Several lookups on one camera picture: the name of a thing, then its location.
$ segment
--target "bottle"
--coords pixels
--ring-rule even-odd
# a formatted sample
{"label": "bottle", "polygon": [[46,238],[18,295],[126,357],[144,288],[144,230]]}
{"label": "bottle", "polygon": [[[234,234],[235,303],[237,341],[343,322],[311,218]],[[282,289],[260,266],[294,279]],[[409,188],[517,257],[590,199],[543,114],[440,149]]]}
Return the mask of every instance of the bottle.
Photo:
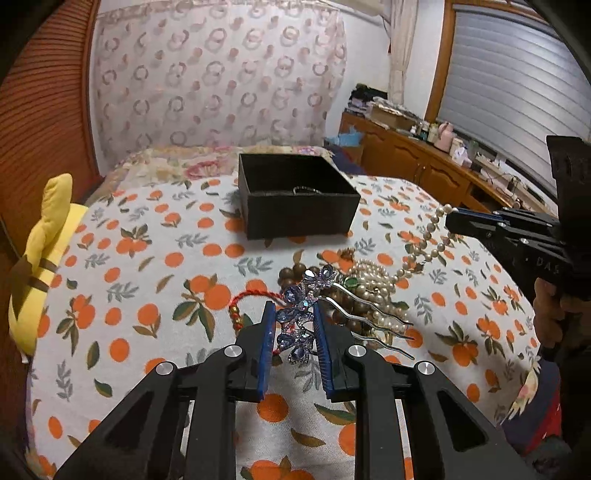
{"label": "bottle", "polygon": [[478,153],[478,148],[480,145],[476,140],[471,140],[468,143],[468,158],[472,161],[476,160],[476,154]]}
{"label": "bottle", "polygon": [[433,145],[435,141],[437,141],[439,137],[439,127],[436,123],[431,124],[431,128],[429,129],[429,136],[427,137],[427,142]]}
{"label": "bottle", "polygon": [[459,148],[462,148],[463,146],[464,146],[463,140],[461,138],[455,137],[452,140],[452,147],[451,147],[451,149],[449,151],[449,156],[453,158],[453,156],[455,155],[456,151]]}
{"label": "bottle", "polygon": [[423,122],[423,126],[421,127],[420,137],[421,137],[421,140],[423,140],[425,142],[427,141],[427,138],[429,137],[429,122],[427,122],[427,121]]}
{"label": "bottle", "polygon": [[507,190],[509,190],[511,193],[513,193],[515,191],[515,189],[517,188],[518,184],[519,184],[519,178],[512,176],[511,181],[509,182],[509,185],[507,185]]}

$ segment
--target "pink thermos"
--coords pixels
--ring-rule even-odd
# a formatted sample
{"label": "pink thermos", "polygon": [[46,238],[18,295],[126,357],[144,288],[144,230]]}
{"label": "pink thermos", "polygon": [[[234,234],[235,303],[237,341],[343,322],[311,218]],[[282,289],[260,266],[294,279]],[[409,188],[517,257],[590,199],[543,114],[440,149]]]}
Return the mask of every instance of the pink thermos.
{"label": "pink thermos", "polygon": [[452,141],[455,137],[453,133],[453,125],[449,122],[444,122],[439,126],[439,134],[437,140],[433,144],[439,150],[449,152],[452,148]]}

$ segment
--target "green gemstone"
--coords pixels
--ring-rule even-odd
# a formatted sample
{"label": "green gemstone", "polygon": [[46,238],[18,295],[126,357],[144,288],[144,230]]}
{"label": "green gemstone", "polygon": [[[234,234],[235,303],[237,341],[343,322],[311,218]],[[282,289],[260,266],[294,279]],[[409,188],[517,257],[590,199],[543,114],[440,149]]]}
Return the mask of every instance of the green gemstone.
{"label": "green gemstone", "polygon": [[355,277],[349,277],[345,279],[345,282],[343,282],[345,285],[345,288],[347,290],[351,290],[352,288],[356,288],[359,285],[359,282],[357,281],[357,278]]}

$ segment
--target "patterned curtain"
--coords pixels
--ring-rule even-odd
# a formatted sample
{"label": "patterned curtain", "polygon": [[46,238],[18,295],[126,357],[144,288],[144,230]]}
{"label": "patterned curtain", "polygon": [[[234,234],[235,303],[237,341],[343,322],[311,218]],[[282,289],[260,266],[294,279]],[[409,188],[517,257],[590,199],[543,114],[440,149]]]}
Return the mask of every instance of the patterned curtain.
{"label": "patterned curtain", "polygon": [[343,79],[340,12],[311,2],[152,2],[103,14],[96,119],[114,165],[156,145],[318,145]]}

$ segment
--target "cardboard box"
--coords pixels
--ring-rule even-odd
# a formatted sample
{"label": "cardboard box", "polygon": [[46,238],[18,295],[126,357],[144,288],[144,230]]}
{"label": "cardboard box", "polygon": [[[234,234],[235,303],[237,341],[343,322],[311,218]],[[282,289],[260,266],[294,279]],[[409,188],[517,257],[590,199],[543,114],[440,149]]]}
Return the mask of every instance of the cardboard box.
{"label": "cardboard box", "polygon": [[[296,187],[316,189],[294,193]],[[324,158],[240,154],[238,189],[249,240],[347,233],[361,196]]]}
{"label": "cardboard box", "polygon": [[410,131],[413,125],[416,125],[415,120],[406,118],[404,115],[397,115],[393,112],[383,110],[375,105],[372,108],[371,113],[369,114],[369,118],[371,120],[375,120],[382,124],[388,125],[390,128],[393,129],[399,128],[400,130]]}

